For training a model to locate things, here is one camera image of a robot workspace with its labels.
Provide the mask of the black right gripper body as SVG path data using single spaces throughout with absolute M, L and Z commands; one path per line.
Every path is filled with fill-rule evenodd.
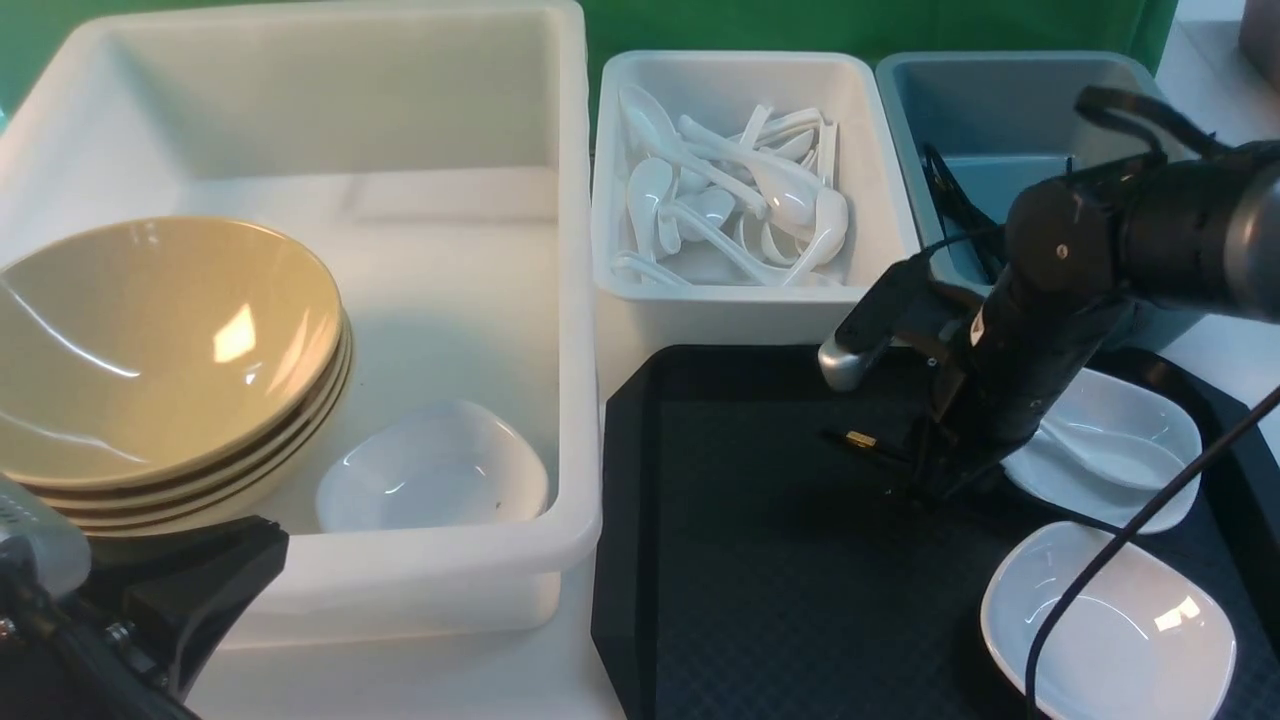
M 1039 428 L 1133 301 L 1120 217 L 1016 222 L 992 291 L 932 275 L 933 249 L 893 263 L 818 350 L 829 388 L 855 391 L 893 343 L 934 361 L 905 402 L 914 416 L 892 492 L 946 501 L 991 474 Z

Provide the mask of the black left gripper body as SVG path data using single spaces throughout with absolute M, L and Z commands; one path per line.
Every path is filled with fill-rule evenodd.
M 191 687 L 288 544 L 260 516 L 92 538 L 3 482 L 3 716 L 192 719 Z

